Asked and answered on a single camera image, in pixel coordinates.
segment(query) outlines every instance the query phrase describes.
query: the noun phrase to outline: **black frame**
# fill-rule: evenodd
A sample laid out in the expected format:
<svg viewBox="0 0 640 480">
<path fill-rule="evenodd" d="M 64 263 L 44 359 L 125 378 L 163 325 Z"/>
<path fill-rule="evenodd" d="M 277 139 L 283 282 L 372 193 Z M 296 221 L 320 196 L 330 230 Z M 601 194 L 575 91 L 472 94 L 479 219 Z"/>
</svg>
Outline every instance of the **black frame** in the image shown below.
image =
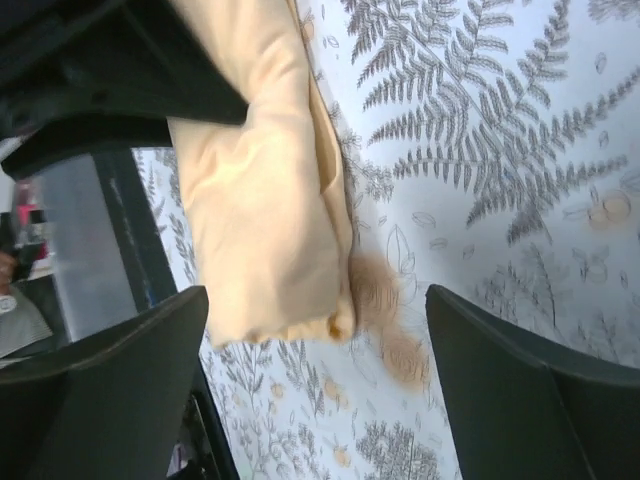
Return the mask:
<svg viewBox="0 0 640 480">
<path fill-rule="evenodd" d="M 92 155 L 134 301 L 144 311 L 178 291 L 135 158 L 130 149 Z M 201 362 L 191 395 L 197 401 L 217 470 L 217 478 L 211 480 L 239 480 Z"/>
</svg>

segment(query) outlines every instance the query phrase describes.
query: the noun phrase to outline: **fern leaf illustration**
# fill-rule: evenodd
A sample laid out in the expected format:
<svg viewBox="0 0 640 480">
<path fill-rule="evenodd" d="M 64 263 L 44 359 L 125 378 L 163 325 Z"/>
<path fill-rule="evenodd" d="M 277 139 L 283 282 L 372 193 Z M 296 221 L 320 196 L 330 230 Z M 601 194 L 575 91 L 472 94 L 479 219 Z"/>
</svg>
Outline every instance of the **fern leaf illustration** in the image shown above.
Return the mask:
<svg viewBox="0 0 640 480">
<path fill-rule="evenodd" d="M 596 23 L 610 18 L 630 20 L 640 16 L 640 2 L 635 0 L 589 0 L 589 16 Z"/>
<path fill-rule="evenodd" d="M 546 314 L 555 328 L 560 304 L 571 293 L 560 289 L 569 276 L 569 267 L 557 264 L 553 252 L 543 254 L 534 244 L 523 252 L 523 265 L 534 274 L 531 291 L 535 296 L 534 305 Z"/>
<path fill-rule="evenodd" d="M 604 178 L 627 164 L 627 157 L 621 155 L 606 162 L 590 165 L 583 163 L 578 168 L 569 163 L 564 169 L 556 168 L 555 177 L 548 170 L 527 174 L 524 189 L 512 184 L 478 198 L 469 212 L 467 227 L 491 213 L 518 210 L 507 232 L 507 241 L 513 244 L 522 237 L 543 229 L 541 214 L 552 210 L 563 196 L 569 196 L 571 191 L 579 190 L 595 179 Z"/>
<path fill-rule="evenodd" d="M 540 122 L 538 135 L 530 134 L 529 147 L 531 156 L 538 163 L 549 158 L 556 160 L 556 152 L 565 152 L 568 145 L 573 145 L 578 137 L 585 137 L 597 123 L 605 120 L 609 113 L 624 100 L 636 87 L 640 80 L 640 66 L 618 84 L 607 95 L 600 95 L 595 106 L 589 102 L 583 110 L 574 108 L 561 115 L 554 115 L 549 123 Z"/>
<path fill-rule="evenodd" d="M 518 60 L 524 75 L 523 85 L 511 70 L 504 72 L 505 80 L 496 79 L 495 86 L 487 85 L 480 93 L 480 106 L 484 119 L 507 138 L 513 139 L 527 132 L 525 120 L 537 122 L 539 113 L 531 101 L 551 106 L 551 97 L 544 88 L 545 82 L 563 80 L 566 70 L 560 67 L 568 58 L 563 49 L 569 42 L 570 0 L 558 0 L 554 4 L 555 15 L 545 25 L 544 38 L 535 39 L 533 48 L 526 51 L 525 58 Z"/>
<path fill-rule="evenodd" d="M 469 124 L 467 99 L 450 84 L 429 97 L 415 110 L 392 119 L 374 130 L 369 145 L 390 139 L 413 139 L 458 144 Z"/>
<path fill-rule="evenodd" d="M 371 89 L 365 98 L 363 111 L 389 102 L 411 101 L 414 91 L 417 98 L 422 100 L 425 94 L 433 94 L 434 82 L 439 86 L 443 78 L 442 64 L 420 52 L 417 59 L 411 59 L 399 69 L 388 73 Z"/>
<path fill-rule="evenodd" d="M 342 0 L 351 14 L 347 27 L 356 36 L 352 63 L 381 46 L 362 70 L 358 87 L 383 72 L 383 78 L 371 89 L 364 109 L 389 101 L 410 100 L 414 94 L 422 99 L 430 94 L 434 80 L 443 78 L 442 62 L 430 58 L 420 48 L 443 46 L 451 29 L 446 22 L 458 15 L 454 0 L 426 0 L 418 8 L 411 0 L 365 0 L 353 5 Z"/>
<path fill-rule="evenodd" d="M 500 62 L 485 52 L 508 53 L 507 42 L 487 31 L 513 25 L 513 17 L 507 13 L 494 12 L 513 0 L 485 0 L 480 3 L 469 0 L 470 14 L 463 14 L 464 28 L 457 28 L 450 47 L 444 52 L 445 61 L 454 76 L 460 81 L 486 87 L 482 72 L 503 73 Z"/>
<path fill-rule="evenodd" d="M 441 178 L 444 183 L 447 183 L 450 178 L 453 179 L 454 188 L 462 186 L 466 192 L 472 184 L 473 171 L 476 170 L 475 182 L 473 182 L 473 190 L 479 191 L 482 182 L 486 176 L 485 164 L 469 162 L 466 160 L 460 160 L 464 158 L 464 154 L 460 153 L 458 160 L 449 160 L 453 158 L 453 147 L 449 147 L 448 152 L 445 153 L 441 147 L 437 147 L 435 154 L 431 147 L 427 147 L 426 152 L 422 153 L 422 148 L 416 149 L 415 155 L 412 151 L 409 151 L 406 159 L 399 159 L 393 167 L 393 175 L 397 179 L 403 179 L 405 177 L 418 176 L 420 174 L 424 176 L 429 175 L 429 171 L 435 178 Z"/>
</svg>

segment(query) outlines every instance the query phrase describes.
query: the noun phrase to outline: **leaf drawing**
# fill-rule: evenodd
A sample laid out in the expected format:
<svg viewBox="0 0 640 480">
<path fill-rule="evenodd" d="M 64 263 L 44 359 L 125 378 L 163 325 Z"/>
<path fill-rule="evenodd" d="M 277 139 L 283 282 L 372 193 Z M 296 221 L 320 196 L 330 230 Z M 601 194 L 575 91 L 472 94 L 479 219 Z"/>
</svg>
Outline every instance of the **leaf drawing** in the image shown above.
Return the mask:
<svg viewBox="0 0 640 480">
<path fill-rule="evenodd" d="M 149 177 L 146 182 L 147 187 L 147 197 L 149 198 L 149 203 L 153 204 L 154 197 L 156 196 L 156 177 L 155 171 L 153 168 L 149 169 Z"/>
<path fill-rule="evenodd" d="M 633 360 L 623 359 L 621 355 L 629 350 L 629 339 L 632 335 L 624 335 L 618 328 L 615 318 L 606 318 L 602 310 L 597 309 L 586 326 L 581 323 L 578 328 L 578 339 L 585 353 L 614 363 L 634 366 Z"/>
<path fill-rule="evenodd" d="M 547 86 L 567 78 L 570 0 L 553 3 L 542 34 L 517 61 L 517 71 L 501 63 L 508 44 L 498 36 L 514 21 L 497 6 L 512 0 L 470 0 L 467 8 L 454 0 L 341 1 L 350 15 L 348 33 L 356 37 L 352 62 L 364 64 L 358 80 L 359 88 L 368 89 L 363 109 L 407 105 L 368 143 L 419 142 L 389 174 L 398 180 L 433 175 L 472 191 L 478 199 L 468 226 L 507 206 L 516 210 L 506 232 L 510 244 L 536 233 L 551 242 L 544 215 L 557 202 L 549 200 L 558 188 L 552 184 L 563 182 L 554 178 L 553 163 L 628 97 L 640 68 L 594 103 L 555 112 L 546 120 L 552 108 Z M 453 27 L 458 19 L 461 26 Z M 477 124 L 470 123 L 470 111 Z M 386 193 L 388 200 L 393 190 Z"/>
<path fill-rule="evenodd" d="M 431 240 L 429 242 L 429 248 L 431 250 L 442 250 L 447 248 L 449 241 L 446 238 L 436 238 L 435 240 Z"/>
<path fill-rule="evenodd" d="M 569 222 L 575 222 L 583 220 L 589 215 L 589 209 L 593 205 L 592 202 L 584 202 L 578 205 L 572 205 L 562 210 L 562 216 L 564 220 Z"/>
<path fill-rule="evenodd" d="M 331 48 L 339 48 L 340 47 L 340 43 L 338 43 L 338 40 L 336 40 L 336 37 L 334 37 L 333 35 L 329 35 L 327 37 L 327 43 L 329 44 L 329 46 Z"/>
<path fill-rule="evenodd" d="M 508 53 L 509 46 L 501 38 L 491 35 L 496 28 L 513 26 L 513 17 L 499 9 L 513 0 L 468 2 L 470 12 L 462 16 L 464 28 L 457 28 L 450 47 L 445 48 L 445 62 L 460 81 L 481 88 L 487 87 L 482 73 L 504 72 L 502 65 L 491 54 Z"/>
<path fill-rule="evenodd" d="M 193 251 L 193 244 L 188 241 L 187 235 L 190 235 L 187 230 L 188 227 L 173 213 L 169 215 L 169 221 L 171 222 L 171 230 L 176 242 L 176 250 L 178 250 L 178 254 L 182 258 L 183 272 L 187 280 L 193 285 L 196 283 L 196 255 Z"/>
<path fill-rule="evenodd" d="M 596 23 L 631 20 L 639 15 L 640 2 L 636 0 L 589 0 L 589 16 Z"/>
<path fill-rule="evenodd" d="M 162 212 L 164 212 L 165 202 L 166 202 L 166 199 L 163 197 L 160 199 L 160 203 L 158 203 L 158 205 L 153 207 L 152 213 L 153 213 L 153 218 L 156 220 L 156 222 L 160 219 Z"/>
<path fill-rule="evenodd" d="M 177 207 L 182 207 L 182 197 L 180 196 L 180 179 L 178 178 L 178 159 L 173 148 L 156 148 L 155 161 L 168 167 L 171 175 L 169 177 L 169 190 L 171 200 Z"/>
<path fill-rule="evenodd" d="M 387 239 L 387 261 L 389 265 L 396 272 L 401 273 L 403 265 L 410 261 L 412 255 L 407 238 L 400 230 L 400 227 L 394 225 Z"/>
<path fill-rule="evenodd" d="M 435 228 L 436 226 L 436 219 L 433 218 L 433 215 L 430 215 L 426 212 L 415 212 L 413 213 L 413 215 L 411 215 L 411 219 L 413 220 L 413 223 L 415 223 L 419 227 Z"/>
<path fill-rule="evenodd" d="M 625 173 L 620 179 L 620 188 L 632 197 L 640 196 L 640 168 Z"/>
<path fill-rule="evenodd" d="M 606 162 L 582 164 L 578 168 L 569 163 L 566 168 L 557 167 L 555 175 L 550 170 L 527 174 L 524 189 L 511 185 L 480 196 L 469 212 L 467 227 L 490 213 L 517 210 L 518 214 L 507 231 L 507 242 L 513 245 L 524 236 L 545 231 L 541 215 L 555 208 L 563 197 L 597 178 L 622 169 L 627 163 L 627 157 L 620 156 Z"/>
<path fill-rule="evenodd" d="M 343 125 L 340 105 L 334 103 L 329 109 L 329 116 L 338 133 L 340 153 L 344 163 L 346 190 L 349 198 L 356 195 L 356 190 L 364 181 L 364 194 L 374 201 L 388 201 L 393 194 L 393 175 L 389 169 L 373 165 L 360 156 L 361 141 L 359 135 Z"/>
<path fill-rule="evenodd" d="M 600 148 L 607 148 L 607 145 L 609 145 L 609 132 L 604 130 L 598 137 L 598 143 Z"/>
<path fill-rule="evenodd" d="M 607 66 L 607 55 L 604 52 L 600 52 L 598 55 L 596 55 L 595 65 L 596 72 L 602 75 L 602 72 L 604 72 L 604 68 Z"/>
<path fill-rule="evenodd" d="M 462 259 L 469 260 L 471 257 L 473 257 L 473 254 L 475 253 L 475 251 L 476 251 L 475 245 L 467 245 L 462 250 Z"/>
<path fill-rule="evenodd" d="M 302 340 L 278 342 L 278 355 L 286 368 L 286 375 L 297 391 L 307 394 L 314 418 L 325 414 L 324 392 L 320 387 L 320 377 L 315 366 L 307 360 L 307 349 Z"/>
<path fill-rule="evenodd" d="M 329 471 L 318 465 L 315 435 L 307 425 L 298 425 L 298 439 L 304 448 L 302 457 L 311 477 L 315 480 L 331 480 Z"/>
<path fill-rule="evenodd" d="M 356 442 L 356 450 L 371 464 L 368 480 L 441 480 L 436 453 L 420 443 L 415 432 L 396 422 L 365 424 L 366 433 Z"/>
<path fill-rule="evenodd" d="M 257 411 L 255 396 L 264 384 L 264 372 L 261 369 L 272 364 L 270 346 L 270 341 L 260 345 L 230 345 L 219 354 L 227 377 L 245 391 L 253 412 Z"/>
<path fill-rule="evenodd" d="M 609 247 L 605 246 L 587 255 L 579 248 L 573 249 L 573 258 L 580 267 L 580 278 L 583 282 L 605 283 L 609 278 L 609 269 L 605 263 L 609 257 Z"/>
<path fill-rule="evenodd" d="M 523 251 L 522 268 L 509 263 L 498 265 L 495 273 L 476 287 L 476 297 L 504 320 L 518 323 L 518 307 L 526 301 L 561 336 L 557 320 L 563 313 L 563 303 L 571 291 L 562 288 L 569 276 L 569 267 L 560 266 L 553 253 L 544 254 L 531 244 Z"/>
<path fill-rule="evenodd" d="M 275 466 L 278 478 L 291 479 L 304 474 L 297 455 L 298 438 L 291 430 L 278 431 L 271 416 L 260 420 L 234 419 L 234 430 L 239 431 L 239 445 L 249 460 L 250 478 L 270 478 L 268 467 Z"/>
</svg>

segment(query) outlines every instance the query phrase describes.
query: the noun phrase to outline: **cream cloth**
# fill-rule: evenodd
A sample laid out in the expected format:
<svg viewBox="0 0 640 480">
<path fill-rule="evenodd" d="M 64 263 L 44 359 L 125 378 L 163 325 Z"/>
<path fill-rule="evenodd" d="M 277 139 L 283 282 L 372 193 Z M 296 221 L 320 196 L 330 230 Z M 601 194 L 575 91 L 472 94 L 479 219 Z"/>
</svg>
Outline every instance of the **cream cloth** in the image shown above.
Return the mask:
<svg viewBox="0 0 640 480">
<path fill-rule="evenodd" d="M 342 158 L 295 6 L 172 3 L 249 103 L 241 128 L 169 119 L 213 346 L 349 339 L 352 231 Z"/>
</svg>

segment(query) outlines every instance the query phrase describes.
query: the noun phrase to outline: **fern print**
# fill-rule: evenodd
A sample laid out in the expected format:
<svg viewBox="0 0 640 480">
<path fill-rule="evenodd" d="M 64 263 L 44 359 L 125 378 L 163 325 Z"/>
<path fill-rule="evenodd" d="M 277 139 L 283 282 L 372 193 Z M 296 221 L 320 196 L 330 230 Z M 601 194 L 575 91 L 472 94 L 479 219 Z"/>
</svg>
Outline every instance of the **fern print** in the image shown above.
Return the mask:
<svg viewBox="0 0 640 480">
<path fill-rule="evenodd" d="M 568 277 L 569 268 L 559 265 L 553 253 L 545 254 L 531 244 L 523 251 L 522 268 L 512 263 L 506 267 L 498 265 L 490 278 L 476 286 L 475 296 L 502 319 L 517 325 L 518 319 L 532 318 L 532 330 L 565 342 L 558 329 L 558 319 L 564 314 L 564 303 L 572 295 L 571 290 L 562 287 Z M 536 312 L 533 316 L 518 310 L 523 302 Z"/>
<path fill-rule="evenodd" d="M 169 214 L 171 230 L 176 241 L 176 249 L 182 258 L 183 272 L 191 285 L 196 283 L 196 255 L 193 244 L 189 241 L 189 231 L 186 222 L 183 222 L 175 214 Z"/>
<path fill-rule="evenodd" d="M 472 207 L 467 218 L 467 227 L 472 226 L 490 213 L 517 210 L 515 220 L 507 231 L 507 242 L 513 245 L 522 237 L 543 230 L 544 224 L 537 219 L 542 212 L 552 210 L 563 197 L 579 190 L 595 179 L 604 178 L 619 171 L 628 164 L 626 156 L 609 159 L 606 162 L 582 164 L 576 168 L 572 163 L 566 168 L 556 168 L 555 174 L 549 170 L 544 173 L 527 174 L 525 188 L 515 184 L 492 193 L 482 195 Z"/>
<path fill-rule="evenodd" d="M 513 0 L 469 2 L 470 14 L 465 13 L 462 17 L 464 29 L 456 29 L 451 47 L 445 50 L 445 61 L 455 78 L 486 88 L 487 83 L 481 73 L 503 73 L 500 62 L 484 52 L 509 52 L 507 42 L 488 32 L 513 25 L 511 15 L 494 12 L 498 7 L 511 3 Z"/>
<path fill-rule="evenodd" d="M 296 390 L 306 392 L 311 405 L 311 414 L 317 420 L 318 415 L 325 414 L 324 393 L 320 388 L 320 377 L 316 367 L 307 360 L 305 342 L 297 341 L 287 344 L 280 341 L 278 355 L 285 366 L 287 379 Z"/>
<path fill-rule="evenodd" d="M 603 23 L 611 18 L 630 20 L 640 16 L 638 0 L 589 0 L 589 16 L 596 23 Z"/>
<path fill-rule="evenodd" d="M 328 469 L 321 467 L 318 462 L 318 451 L 316 450 L 316 438 L 308 425 L 298 424 L 298 439 L 302 448 L 302 458 L 307 466 L 309 475 L 314 480 L 331 480 L 331 473 Z"/>
<path fill-rule="evenodd" d="M 352 61 L 377 49 L 358 81 L 363 87 L 382 76 L 364 101 L 365 111 L 385 103 L 408 103 L 413 97 L 420 102 L 375 129 L 369 139 L 369 144 L 405 139 L 420 143 L 398 159 L 391 174 L 396 179 L 432 174 L 456 189 L 472 191 L 478 199 L 469 212 L 468 227 L 509 206 L 517 210 L 506 233 L 509 244 L 535 233 L 544 233 L 552 242 L 543 216 L 557 202 L 550 200 L 557 197 L 554 192 L 564 187 L 562 176 L 554 178 L 558 169 L 549 165 L 631 93 L 640 68 L 595 103 L 543 115 L 552 108 L 547 84 L 567 78 L 571 2 L 556 0 L 543 35 L 517 61 L 518 72 L 502 66 L 496 55 L 507 53 L 508 45 L 489 33 L 514 24 L 504 13 L 504 6 L 512 3 L 469 0 L 468 11 L 461 12 L 448 0 L 420 5 L 343 0 L 351 14 L 348 31 L 357 36 Z M 453 31 L 448 22 L 459 16 L 464 28 Z M 443 51 L 443 59 L 435 49 Z M 487 80 L 487 73 L 495 78 Z M 470 124 L 470 111 L 479 118 L 475 126 Z"/>
<path fill-rule="evenodd" d="M 441 480 L 438 458 L 422 445 L 412 430 L 399 422 L 389 427 L 385 422 L 365 425 L 366 434 L 356 443 L 356 449 L 374 468 L 367 480 Z"/>
<path fill-rule="evenodd" d="M 272 364 L 270 345 L 270 341 L 260 345 L 230 345 L 219 353 L 227 377 L 245 391 L 251 409 L 256 413 L 256 395 L 260 393 L 264 384 L 264 372 L 261 370 Z"/>
<path fill-rule="evenodd" d="M 360 156 L 362 139 L 353 129 L 344 124 L 340 105 L 337 102 L 329 108 L 329 119 L 337 131 L 345 173 L 347 206 L 353 218 L 354 206 L 358 203 L 355 199 L 360 197 L 357 191 L 363 190 L 362 194 L 366 194 L 374 201 L 388 201 L 393 195 L 393 176 L 388 169 L 362 160 Z"/>
<path fill-rule="evenodd" d="M 171 170 L 169 177 L 169 186 L 171 191 L 171 199 L 176 206 L 182 207 L 182 198 L 180 197 L 180 179 L 178 177 L 178 159 L 173 148 L 156 148 L 155 160 Z"/>
</svg>

